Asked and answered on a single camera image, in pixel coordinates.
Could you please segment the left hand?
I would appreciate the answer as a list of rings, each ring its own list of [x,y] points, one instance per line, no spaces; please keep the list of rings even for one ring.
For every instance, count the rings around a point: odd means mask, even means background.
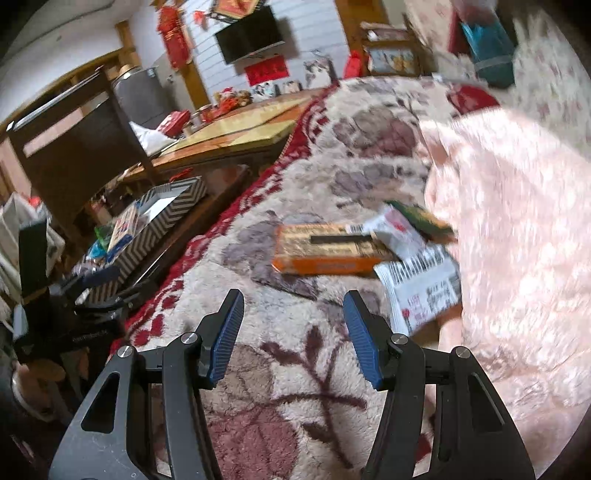
[[[62,360],[16,363],[11,378],[13,396],[38,420],[68,423],[83,398],[83,383],[89,371],[87,355],[65,355]]]

